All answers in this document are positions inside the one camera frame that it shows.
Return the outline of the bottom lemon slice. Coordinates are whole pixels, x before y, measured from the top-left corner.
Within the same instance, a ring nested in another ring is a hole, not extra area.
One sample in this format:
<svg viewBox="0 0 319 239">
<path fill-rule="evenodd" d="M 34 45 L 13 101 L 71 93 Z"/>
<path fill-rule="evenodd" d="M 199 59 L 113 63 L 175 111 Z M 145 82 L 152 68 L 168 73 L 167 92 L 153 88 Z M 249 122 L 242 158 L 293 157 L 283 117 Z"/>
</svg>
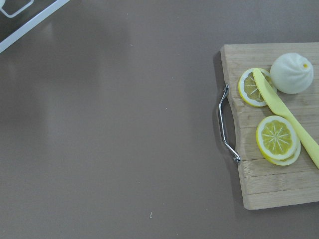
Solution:
<svg viewBox="0 0 319 239">
<path fill-rule="evenodd" d="M 273 159 L 271 158 L 270 156 L 268 156 L 266 153 L 264 153 L 261 149 L 260 149 L 260 145 L 258 145 L 259 147 L 259 150 L 261 152 L 261 154 L 264 156 L 264 158 L 272 163 L 272 164 L 275 164 L 275 165 L 279 165 L 279 166 L 288 166 L 288 165 L 291 165 L 293 164 L 294 162 L 297 161 L 299 155 L 300 155 L 300 152 L 301 152 L 301 143 L 298 142 L 297 144 L 297 148 L 296 148 L 296 151 L 294 152 L 294 154 L 286 159 L 283 159 L 283 160 L 277 160 L 277 159 Z"/>
</svg>

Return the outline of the yellow plastic knife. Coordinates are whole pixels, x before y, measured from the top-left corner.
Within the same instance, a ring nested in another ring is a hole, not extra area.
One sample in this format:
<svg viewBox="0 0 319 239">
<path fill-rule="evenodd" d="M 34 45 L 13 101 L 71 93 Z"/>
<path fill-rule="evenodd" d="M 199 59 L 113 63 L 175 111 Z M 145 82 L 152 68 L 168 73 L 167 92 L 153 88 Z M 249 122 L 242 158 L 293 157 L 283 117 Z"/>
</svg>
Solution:
<svg viewBox="0 0 319 239">
<path fill-rule="evenodd" d="M 310 159 L 313 161 L 315 166 L 319 167 L 319 145 L 310 136 L 310 134 L 302 127 L 298 120 L 294 117 L 288 107 L 280 99 L 278 94 L 273 90 L 271 85 L 265 79 L 259 68 L 253 69 L 253 77 L 262 98 L 270 108 L 270 110 L 283 118 L 285 118 L 295 130 L 299 137 L 301 144 L 308 153 Z"/>
</svg>

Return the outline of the lemon slice under knife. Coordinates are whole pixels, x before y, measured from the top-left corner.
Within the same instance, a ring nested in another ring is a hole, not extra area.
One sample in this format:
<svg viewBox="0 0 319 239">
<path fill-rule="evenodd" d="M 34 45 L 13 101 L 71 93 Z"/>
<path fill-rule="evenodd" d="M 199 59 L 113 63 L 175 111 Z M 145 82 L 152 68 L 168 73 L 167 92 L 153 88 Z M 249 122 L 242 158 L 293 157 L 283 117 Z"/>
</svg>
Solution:
<svg viewBox="0 0 319 239">
<path fill-rule="evenodd" d="M 267 104 L 259 93 L 253 70 L 253 68 L 246 70 L 238 80 L 239 95 L 245 103 L 253 107 L 264 107 Z"/>
</svg>

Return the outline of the wooden cutting board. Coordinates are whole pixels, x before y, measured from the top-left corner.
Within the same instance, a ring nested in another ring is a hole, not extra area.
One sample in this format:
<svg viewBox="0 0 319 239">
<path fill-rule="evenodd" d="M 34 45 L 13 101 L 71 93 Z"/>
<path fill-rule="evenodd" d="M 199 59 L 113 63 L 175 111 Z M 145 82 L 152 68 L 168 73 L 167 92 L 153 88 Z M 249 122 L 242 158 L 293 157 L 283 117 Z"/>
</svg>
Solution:
<svg viewBox="0 0 319 239">
<path fill-rule="evenodd" d="M 268 107 L 245 103 L 238 92 L 240 76 L 250 68 L 269 70 L 282 54 L 296 52 L 314 67 L 314 81 L 305 91 L 280 98 L 305 130 L 319 138 L 319 45 L 311 43 L 226 44 L 221 50 L 224 82 L 229 86 L 228 102 L 235 128 L 235 149 L 243 205 L 248 210 L 274 208 L 316 202 L 319 199 L 319 170 L 305 150 L 289 166 L 268 162 L 256 143 L 256 129 L 262 119 L 272 114 Z"/>
</svg>

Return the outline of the white steamed bun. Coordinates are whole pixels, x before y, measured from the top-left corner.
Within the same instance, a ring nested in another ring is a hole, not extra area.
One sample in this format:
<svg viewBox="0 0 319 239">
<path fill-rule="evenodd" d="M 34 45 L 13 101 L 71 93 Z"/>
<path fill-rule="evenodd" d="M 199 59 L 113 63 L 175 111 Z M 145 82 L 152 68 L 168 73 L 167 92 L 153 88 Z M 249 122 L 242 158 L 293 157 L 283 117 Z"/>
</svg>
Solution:
<svg viewBox="0 0 319 239">
<path fill-rule="evenodd" d="M 304 56 L 286 53 L 274 61 L 270 75 L 277 90 L 286 94 L 298 94 L 312 84 L 314 67 Z"/>
</svg>

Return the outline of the top lemon slice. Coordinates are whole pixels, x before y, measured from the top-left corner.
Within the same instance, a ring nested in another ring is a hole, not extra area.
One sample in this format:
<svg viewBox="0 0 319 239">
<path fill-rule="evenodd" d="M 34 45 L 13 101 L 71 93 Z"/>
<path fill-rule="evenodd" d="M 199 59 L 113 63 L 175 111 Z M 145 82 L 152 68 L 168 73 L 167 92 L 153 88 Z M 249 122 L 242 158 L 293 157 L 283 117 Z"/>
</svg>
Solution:
<svg viewBox="0 0 319 239">
<path fill-rule="evenodd" d="M 283 161 L 296 152 L 299 139 L 285 118 L 269 116 L 257 126 L 256 142 L 265 158 Z"/>
</svg>

